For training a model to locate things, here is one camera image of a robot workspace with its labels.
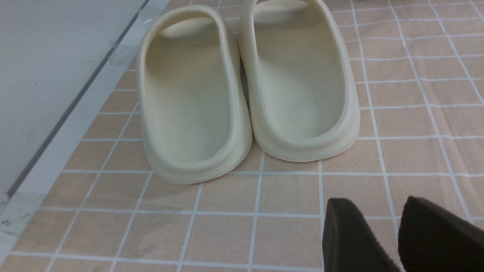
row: white grout line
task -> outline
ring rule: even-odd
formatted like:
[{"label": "white grout line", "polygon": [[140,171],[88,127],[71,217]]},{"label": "white grout line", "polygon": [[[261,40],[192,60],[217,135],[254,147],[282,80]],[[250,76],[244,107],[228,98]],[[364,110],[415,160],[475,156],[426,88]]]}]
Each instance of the white grout line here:
[{"label": "white grout line", "polygon": [[257,217],[259,214],[259,204],[260,204],[260,191],[262,188],[262,173],[264,172],[264,160],[266,153],[263,151],[260,156],[260,166],[259,166],[259,180],[257,182],[257,193],[256,193],[256,206],[254,211],[254,219],[252,221],[252,233],[250,237],[250,248],[249,248],[249,265],[254,263],[254,248],[256,245],[256,230],[257,230]]},{"label": "white grout line", "polygon": [[464,69],[464,73],[466,73],[467,78],[470,80],[470,83],[472,84],[472,87],[474,88],[474,91],[476,92],[477,97],[479,97],[479,100],[484,105],[484,99],[481,96],[481,94],[479,93],[479,90],[477,89],[477,86],[474,83],[474,79],[472,79],[472,77],[470,76],[470,73],[467,70],[466,65],[464,64],[464,61],[462,60],[461,56],[459,55],[459,52],[455,48],[455,45],[452,41],[452,38],[450,38],[450,36],[447,33],[444,25],[442,24],[442,19],[440,18],[439,13],[435,10],[435,7],[430,0],[428,0],[428,3],[430,4],[430,8],[432,8],[432,11],[434,12],[435,16],[437,17],[437,20],[439,21],[439,25],[442,28],[442,31],[447,36],[447,39],[449,40],[449,43],[451,44],[452,50],[454,51],[454,54],[457,56],[457,59],[459,60],[460,65],[462,66],[462,69]]},{"label": "white grout line", "polygon": [[[15,256],[29,256],[29,257],[53,257],[52,253],[31,253],[14,251],[12,255]],[[58,258],[77,259],[77,260],[94,260],[94,261],[114,261],[112,257],[98,257],[98,256],[80,256],[69,254],[58,254]],[[202,267],[218,267],[218,268],[241,268],[241,269],[258,269],[258,270],[276,270],[288,272],[321,272],[321,268],[305,268],[305,267],[287,267],[274,265],[248,265],[235,263],[215,263],[215,262],[194,262],[194,261],[169,261],[169,260],[155,260],[155,259],[132,259],[119,258],[119,261],[129,263],[143,263],[143,264],[165,264],[165,265],[186,265],[186,266],[202,266]]]},{"label": "white grout line", "polygon": [[113,91],[138,91],[137,89],[114,89]]},{"label": "white grout line", "polygon": [[100,112],[98,113],[98,115],[124,115],[124,114],[131,114],[131,112]]},{"label": "white grout line", "polygon": [[[325,219],[325,210],[324,210],[324,191],[323,191],[323,161],[318,161],[318,183],[319,183],[319,216],[320,216],[320,224],[321,224],[321,241],[323,239],[324,233],[324,219]],[[324,271],[324,256],[321,255],[321,267]]]},{"label": "white grout line", "polygon": [[[120,170],[120,171],[95,171],[95,170],[65,170],[63,173],[90,173],[90,174],[98,174],[98,173],[105,173],[105,174],[150,174],[150,171],[129,171],[129,170]],[[288,171],[288,172],[260,172],[260,171],[232,171],[227,173],[226,175],[307,175],[307,176],[317,176],[319,172],[301,172],[301,171]],[[322,172],[323,176],[370,176],[370,177],[377,177],[382,176],[382,173],[361,173],[361,172]],[[484,177],[484,173],[477,173],[477,174],[468,174],[468,173],[454,173],[456,177]],[[445,176],[449,177],[451,174],[449,173],[437,173],[437,172],[428,172],[428,173],[387,173],[387,176],[392,177],[428,177],[428,176]]]},{"label": "white grout line", "polygon": [[180,263],[177,267],[177,272],[182,270],[183,259],[185,259],[186,248],[188,247],[188,241],[190,241],[190,235],[192,234],[193,222],[195,221],[195,216],[197,215],[198,203],[200,202],[200,196],[202,195],[203,183],[200,183],[197,192],[197,198],[195,199],[195,205],[193,206],[193,214],[190,217],[190,223],[188,224],[188,230],[186,232],[185,241],[183,242],[183,247],[180,253]]},{"label": "white grout line", "polygon": [[[471,54],[471,55],[460,55],[461,57],[484,57],[484,54]],[[452,59],[457,58],[456,55],[451,56],[412,56],[415,59]],[[350,58],[350,60],[362,60],[362,58]],[[375,59],[375,58],[365,58],[365,60],[372,60],[372,61],[385,61],[385,60],[408,60],[408,57],[400,57],[400,58],[387,58],[387,59]]]},{"label": "white grout line", "polygon": [[[388,4],[390,5],[390,7],[392,9],[392,13],[393,13],[393,15],[396,18],[396,12],[395,12],[394,8],[392,7],[392,3],[391,3],[390,0],[388,0]],[[431,7],[434,10],[434,13],[437,15],[437,12],[435,11],[434,7],[433,6],[431,6]],[[405,39],[404,39],[404,36],[403,36],[402,27],[400,25],[400,22],[397,22],[397,27],[398,27],[398,32],[400,33],[400,37],[401,37],[401,40],[402,40],[402,43],[403,43],[403,47],[404,47],[404,49],[405,49],[405,51],[407,53],[408,59],[410,61],[410,65],[412,67],[413,74],[414,74],[415,78],[417,79],[417,85],[419,86],[420,93],[422,94],[422,97],[424,99],[424,102],[427,105],[427,111],[428,111],[428,114],[430,116],[430,120],[432,121],[432,125],[434,127],[435,132],[436,132],[436,135],[438,137],[437,139],[439,141],[440,149],[441,149],[442,154],[444,156],[445,164],[446,164],[447,169],[449,171],[449,174],[450,174],[450,177],[451,177],[451,180],[452,180],[452,184],[453,184],[454,189],[455,189],[455,191],[457,193],[457,196],[458,196],[459,201],[460,201],[460,203],[462,205],[462,208],[464,209],[464,212],[466,214],[466,217],[469,217],[470,218],[469,210],[467,209],[467,205],[466,205],[466,203],[464,201],[464,198],[462,197],[462,194],[460,192],[459,186],[457,184],[457,180],[455,178],[454,171],[452,169],[452,165],[450,163],[449,156],[447,154],[447,150],[445,149],[444,142],[442,140],[442,137],[440,136],[440,131],[439,131],[439,128],[437,126],[437,122],[435,121],[434,115],[432,113],[432,109],[431,109],[431,107],[428,104],[427,95],[425,94],[424,88],[423,88],[422,83],[421,83],[421,80],[419,78],[419,74],[417,72],[417,69],[415,68],[415,64],[413,63],[413,59],[412,59],[411,54],[410,54],[410,51],[409,51],[409,49],[407,47],[407,43],[405,42]],[[469,220],[470,220],[471,223],[474,224],[474,221],[473,221],[472,218],[470,218]]]},{"label": "white grout line", "polygon": [[[420,81],[456,81],[456,80],[469,80],[468,78],[456,77],[456,78],[420,78]],[[484,80],[484,77],[473,78],[473,80]],[[416,82],[416,79],[402,79],[402,80],[379,80],[379,81],[368,81],[369,84],[375,83],[402,83],[402,82]],[[356,81],[355,84],[366,84],[364,81]]]},{"label": "white grout line", "polygon": [[222,4],[222,0],[218,0],[218,5],[217,7],[215,8],[216,11],[218,11],[218,9],[220,8],[220,5]]},{"label": "white grout line", "polygon": [[[484,33],[470,33],[470,34],[453,34],[453,35],[450,35],[450,37],[482,37],[484,36]],[[414,38],[404,38],[405,40],[409,40],[409,41],[412,41],[412,40],[423,40],[423,39],[431,39],[431,38],[447,38],[446,35],[435,35],[435,36],[422,36],[422,37],[414,37]],[[393,38],[393,37],[365,37],[365,38],[361,38],[361,40],[372,40],[372,39],[378,39],[378,40],[401,40],[401,38]],[[345,41],[345,43],[352,43],[352,42],[357,42],[358,39],[356,40],[347,40]]]},{"label": "white grout line", "polygon": [[[353,19],[355,20],[355,23],[358,24],[358,21],[356,19],[356,13],[355,13],[355,9],[354,9],[353,0],[351,0],[351,9],[353,10]],[[377,142],[378,158],[380,159],[381,172],[383,174],[383,182],[385,184],[385,190],[386,190],[387,200],[388,200],[388,207],[390,209],[390,215],[393,218],[392,223],[393,223],[395,241],[398,242],[398,224],[397,224],[397,220],[395,219],[395,209],[393,207],[392,194],[390,192],[390,186],[389,186],[389,183],[388,183],[388,175],[387,175],[387,171],[386,171],[386,167],[385,167],[385,161],[383,160],[383,152],[381,150],[381,144],[380,144],[380,139],[379,139],[379,135],[378,135],[378,127],[377,127],[377,121],[376,121],[376,118],[375,118],[375,111],[373,109],[373,101],[371,99],[370,86],[368,85],[368,76],[366,74],[363,45],[362,45],[358,25],[356,26],[356,35],[358,37],[358,43],[359,43],[359,46],[360,46],[360,55],[363,59],[362,60],[363,77],[364,77],[364,80],[365,80],[366,94],[368,96],[368,104],[370,106],[371,120],[372,120],[372,123],[373,123],[373,131],[374,131],[376,142]]]},{"label": "white grout line", "polygon": [[142,139],[141,138],[122,138],[122,139],[82,139],[81,142],[140,142]]},{"label": "white grout line", "polygon": [[121,250],[123,249],[124,243],[126,242],[126,239],[128,238],[128,234],[129,234],[129,232],[131,230],[131,226],[133,225],[133,221],[135,220],[136,213],[139,210],[139,205],[141,205],[141,202],[143,201],[143,197],[145,195],[146,188],[148,187],[148,184],[150,183],[150,180],[151,180],[152,175],[153,174],[150,174],[146,178],[145,185],[143,187],[143,190],[141,190],[141,194],[139,195],[138,202],[136,203],[136,207],[135,207],[135,209],[133,211],[133,214],[131,215],[131,218],[129,220],[128,226],[126,227],[126,231],[124,232],[124,235],[123,235],[123,237],[121,239],[121,243],[120,243],[120,245],[118,247],[118,251],[116,252],[116,256],[114,257],[114,261],[111,264],[111,268],[109,269],[109,272],[113,272],[114,271],[114,268],[116,267],[116,263],[119,260],[119,256],[121,254]]},{"label": "white grout line", "polygon": [[[128,126],[129,121],[133,117],[133,113],[136,110],[136,107],[137,106],[138,106],[138,103],[136,103],[135,107],[133,108],[133,112],[131,113],[131,115],[129,116],[128,120],[126,121],[126,124],[124,124],[124,127],[122,128],[122,130],[121,130],[121,132],[120,132],[120,134],[118,136],[118,140],[121,139],[121,136],[123,135],[124,131],[126,130],[126,127]],[[111,155],[112,155],[112,153],[113,153],[113,151],[114,151],[114,149],[116,148],[117,145],[118,145],[118,141],[116,141],[114,143],[113,147],[111,148],[111,151],[109,152],[109,154],[107,155],[106,159],[104,160],[103,165],[101,166],[101,171],[104,170],[104,167],[106,167],[106,164],[109,161],[109,159],[111,158]],[[86,197],[82,200],[82,203],[81,203],[80,208],[83,208],[84,205],[86,204],[89,196],[91,195],[92,190],[94,189],[94,187],[97,184],[97,181],[99,180],[99,176],[101,175],[101,171],[99,171],[99,173],[97,174],[96,179],[94,180],[94,182],[92,183],[91,187],[89,188],[89,191],[86,194]],[[49,266],[47,266],[45,272],[50,272],[50,270],[52,269],[52,265],[54,265],[54,262],[56,260],[56,255],[58,255],[59,252],[61,251],[60,249],[64,245],[65,240],[67,239],[67,236],[69,235],[69,232],[71,231],[74,223],[76,222],[76,219],[79,216],[80,212],[81,212],[81,210],[78,210],[76,212],[76,214],[74,215],[74,217],[72,218],[72,221],[71,221],[70,225],[68,226],[66,232],[64,233],[64,236],[62,237],[62,240],[60,241],[60,243],[59,243],[59,245],[58,245],[58,247],[56,249],[56,252],[55,252],[53,258],[50,260]]]},{"label": "white grout line", "polygon": [[[447,104],[447,105],[437,105],[437,104],[428,104],[430,107],[482,107],[482,104]],[[394,109],[394,108],[413,108],[413,107],[426,107],[425,104],[419,105],[407,105],[407,106],[374,106],[373,109]],[[360,109],[369,109],[368,107],[360,107]]]},{"label": "white grout line", "polygon": [[[473,21],[477,18],[455,18],[455,19],[441,19],[442,21]],[[435,21],[437,22],[438,19],[415,19],[415,18],[411,18],[411,19],[398,19],[400,22],[408,22],[408,21],[411,21],[411,22],[417,22],[417,21],[426,21],[426,22],[432,22],[432,21]],[[389,20],[381,20],[381,21],[375,21],[375,22],[371,22],[371,23],[364,23],[364,24],[358,24],[358,26],[369,26],[369,25],[374,25],[374,24],[379,24],[379,23],[388,23],[388,22],[396,22],[395,19],[389,19]],[[356,25],[355,24],[351,24],[351,25],[340,25],[338,26],[339,28],[347,28],[347,27],[355,27]]]},{"label": "white grout line", "polygon": [[476,5],[474,4],[474,2],[472,0],[469,0],[469,3],[472,5],[472,7],[474,8],[474,10],[477,12],[477,14],[479,14],[479,17],[482,20],[484,20],[483,14],[479,11],[479,9],[476,7]]}]

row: pair of slides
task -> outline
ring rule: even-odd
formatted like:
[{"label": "pair of slides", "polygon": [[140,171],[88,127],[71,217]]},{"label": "pair of slides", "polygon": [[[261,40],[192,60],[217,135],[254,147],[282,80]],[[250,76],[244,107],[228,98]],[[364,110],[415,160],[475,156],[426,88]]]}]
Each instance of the pair of slides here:
[{"label": "pair of slides", "polygon": [[[325,272],[400,272],[349,199],[328,200],[322,247]],[[484,230],[425,198],[409,196],[398,254],[406,272],[482,272]]]},{"label": "pair of slides", "polygon": [[335,156],[359,135],[348,53],[321,0],[248,0],[240,23],[237,43],[214,9],[191,5],[161,16],[143,38],[143,144],[167,182],[193,184],[231,171],[253,133],[266,153],[292,162]]}]

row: beige floor tile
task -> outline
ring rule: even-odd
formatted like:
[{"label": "beige floor tile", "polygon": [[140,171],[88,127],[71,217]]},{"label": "beige floor tile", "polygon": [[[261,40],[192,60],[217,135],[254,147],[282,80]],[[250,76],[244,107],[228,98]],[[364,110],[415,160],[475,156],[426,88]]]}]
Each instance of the beige floor tile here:
[{"label": "beige floor tile", "polygon": [[475,0],[473,2],[477,10],[479,10],[481,14],[484,14],[484,2],[482,0]]},{"label": "beige floor tile", "polygon": [[368,86],[373,106],[424,104],[417,82],[373,83]]},{"label": "beige floor tile", "polygon": [[395,16],[391,9],[377,9],[371,10],[364,8],[364,10],[355,11],[356,21],[358,24],[371,24],[381,21],[395,20]]},{"label": "beige floor tile", "polygon": [[400,263],[393,222],[391,220],[367,220],[367,223],[388,256],[396,264]]},{"label": "beige floor tile", "polygon": [[356,93],[358,94],[358,100],[360,102],[360,107],[368,107],[368,95],[366,93],[365,84],[356,84]]},{"label": "beige floor tile", "polygon": [[122,139],[141,139],[141,118],[138,113],[133,114],[131,120],[129,120],[124,133],[121,136]]},{"label": "beige floor tile", "polygon": [[136,90],[136,72],[126,71],[114,87],[115,90]]},{"label": "beige floor tile", "polygon": [[438,21],[402,21],[400,26],[405,39],[445,35]]},{"label": "beige floor tile", "polygon": [[381,173],[377,142],[357,140],[347,151],[323,160],[324,172]]},{"label": "beige floor tile", "polygon": [[358,41],[347,42],[346,50],[350,58],[361,58],[360,43]]},{"label": "beige floor tile", "polygon": [[247,271],[246,269],[240,269],[240,268],[186,266],[186,265],[184,265],[181,268],[181,272],[246,272],[246,271]]},{"label": "beige floor tile", "polygon": [[447,38],[425,38],[405,42],[414,57],[455,56]]},{"label": "beige floor tile", "polygon": [[223,175],[203,183],[199,211],[254,212],[259,175]]},{"label": "beige floor tile", "polygon": [[482,106],[433,108],[432,112],[442,135],[484,135],[484,122],[475,120],[484,116]]},{"label": "beige floor tile", "polygon": [[113,257],[130,218],[128,213],[81,212],[60,253]]},{"label": "beige floor tile", "polygon": [[471,216],[484,216],[484,178],[456,177]]},{"label": "beige floor tile", "polygon": [[443,139],[454,173],[484,173],[484,139]]},{"label": "beige floor tile", "polygon": [[421,59],[413,58],[420,78],[443,79],[466,77],[458,58]]},{"label": "beige floor tile", "polygon": [[54,253],[75,212],[37,211],[17,241],[14,251]]},{"label": "beige floor tile", "polygon": [[218,13],[223,19],[234,19],[239,18],[241,14],[241,7],[227,7],[219,8]]},{"label": "beige floor tile", "polygon": [[114,272],[176,272],[176,265],[117,262]]},{"label": "beige floor tile", "polygon": [[339,26],[347,26],[347,25],[354,25],[355,19],[353,18],[353,12],[338,12],[333,14],[333,18],[337,25]]},{"label": "beige floor tile", "polygon": [[453,37],[452,42],[459,55],[484,53],[484,36]]},{"label": "beige floor tile", "polygon": [[354,1],[355,10],[359,9],[384,9],[390,7],[387,0]]},{"label": "beige floor tile", "polygon": [[358,35],[356,34],[356,27],[340,27],[339,31],[341,32],[341,36],[343,37],[343,40],[345,42],[358,39]]},{"label": "beige floor tile", "polygon": [[324,176],[324,209],[330,198],[347,198],[365,216],[390,216],[383,177]]},{"label": "beige floor tile", "polygon": [[64,169],[100,170],[113,145],[112,141],[80,142]]},{"label": "beige floor tile", "polygon": [[121,257],[179,260],[190,215],[137,214]]},{"label": "beige floor tile", "polygon": [[474,220],[474,224],[476,227],[484,230],[484,220]]},{"label": "beige floor tile", "polygon": [[484,57],[462,57],[462,61],[471,77],[484,77]]},{"label": "beige floor tile", "polygon": [[128,117],[128,114],[98,115],[84,135],[84,139],[117,139]]},{"label": "beige floor tile", "polygon": [[0,272],[45,272],[50,258],[10,255],[0,266]]},{"label": "beige floor tile", "polygon": [[412,4],[428,5],[428,0],[390,0],[393,7],[409,7]]},{"label": "beige floor tile", "polygon": [[437,11],[440,19],[479,18],[479,14],[471,4],[435,5],[434,9]]},{"label": "beige floor tile", "polygon": [[141,141],[120,141],[105,167],[105,170],[149,171],[150,169]]},{"label": "beige floor tile", "polygon": [[221,7],[242,6],[245,0],[222,0],[220,2]]},{"label": "beige floor tile", "polygon": [[391,59],[406,57],[407,53],[400,40],[362,40],[363,55],[367,59]]},{"label": "beige floor tile", "polygon": [[375,130],[373,129],[373,120],[371,118],[371,111],[369,109],[360,110],[360,137],[374,137]]},{"label": "beige floor tile", "polygon": [[263,176],[259,212],[319,214],[319,181],[309,175]]},{"label": "beige floor tile", "polygon": [[252,146],[245,159],[235,167],[234,171],[259,171],[262,150],[255,139],[252,139]]},{"label": "beige floor tile", "polygon": [[88,173],[61,173],[42,202],[42,206],[78,208],[96,176]]},{"label": "beige floor tile", "polygon": [[197,215],[186,248],[186,261],[249,261],[252,216]]},{"label": "beige floor tile", "polygon": [[395,7],[396,16],[400,20],[409,19],[437,19],[430,6]]},{"label": "beige floor tile", "polygon": [[170,0],[166,5],[165,9],[172,10],[183,6],[188,6],[191,0]]},{"label": "beige floor tile", "polygon": [[409,196],[424,197],[458,216],[465,216],[450,177],[388,177],[395,215],[401,216]]},{"label": "beige floor tile", "polygon": [[457,4],[457,3],[469,3],[469,0],[430,0],[434,5],[440,4]]},{"label": "beige floor tile", "polygon": [[308,163],[294,163],[283,161],[272,157],[269,154],[264,155],[264,171],[265,172],[317,172],[318,162]]},{"label": "beige floor tile", "polygon": [[254,264],[320,268],[320,233],[318,218],[259,217]]},{"label": "beige floor tile", "polygon": [[350,60],[350,62],[355,82],[364,82],[363,66],[361,60]]},{"label": "beige floor tile", "polygon": [[388,173],[448,173],[437,139],[382,140]]},{"label": "beige floor tile", "polygon": [[218,6],[218,2],[219,0],[193,0],[192,5],[204,5],[204,6],[216,8]]},{"label": "beige floor tile", "polygon": [[147,177],[143,174],[101,174],[85,207],[132,210]]},{"label": "beige floor tile", "polygon": [[368,81],[415,79],[408,59],[367,60],[365,66]]},{"label": "beige floor tile", "polygon": [[435,135],[427,107],[375,109],[375,120],[381,137]]},{"label": "beige floor tile", "polygon": [[139,208],[150,211],[193,211],[200,184],[175,185],[151,177]]},{"label": "beige floor tile", "polygon": [[380,22],[371,25],[359,25],[358,31],[363,38],[400,38],[396,22]]},{"label": "beige floor tile", "polygon": [[477,91],[484,97],[484,79],[483,80],[474,80],[474,84],[476,84]]},{"label": "beige floor tile", "polygon": [[109,272],[111,262],[57,258],[51,272]]},{"label": "beige floor tile", "polygon": [[128,68],[126,68],[126,69],[127,70],[136,70],[136,57],[133,58],[133,60],[129,64]]},{"label": "beige floor tile", "polygon": [[325,0],[330,11],[351,11],[351,0]]},{"label": "beige floor tile", "polygon": [[430,104],[479,104],[469,80],[422,81],[422,88]]},{"label": "beige floor tile", "polygon": [[132,112],[138,103],[136,91],[114,91],[107,98],[101,112]]},{"label": "beige floor tile", "polygon": [[444,20],[442,25],[449,35],[484,33],[484,22],[481,19]]}]

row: dark brown slide sandal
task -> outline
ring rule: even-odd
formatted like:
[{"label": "dark brown slide sandal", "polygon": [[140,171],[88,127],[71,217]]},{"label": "dark brown slide sandal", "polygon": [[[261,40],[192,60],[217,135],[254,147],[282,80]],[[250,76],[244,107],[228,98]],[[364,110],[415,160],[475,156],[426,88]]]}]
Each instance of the dark brown slide sandal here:
[{"label": "dark brown slide sandal", "polygon": [[484,272],[484,231],[427,199],[410,196],[398,252],[407,272]]},{"label": "dark brown slide sandal", "polygon": [[322,246],[325,272],[400,271],[381,248],[360,210],[345,198],[328,200]]}]

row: grid pattern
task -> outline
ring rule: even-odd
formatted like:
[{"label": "grid pattern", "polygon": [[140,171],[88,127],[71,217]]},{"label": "grid pattern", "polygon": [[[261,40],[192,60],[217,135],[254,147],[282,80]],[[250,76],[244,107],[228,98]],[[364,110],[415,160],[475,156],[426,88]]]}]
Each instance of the grid pattern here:
[{"label": "grid pattern", "polygon": [[[189,4],[216,8],[238,32],[243,0],[167,9]],[[360,99],[350,150],[301,164],[254,142],[229,174],[168,184],[143,153],[130,65],[0,272],[320,272],[331,197],[353,200],[397,263],[409,195],[484,228],[484,1],[326,4]]]}]

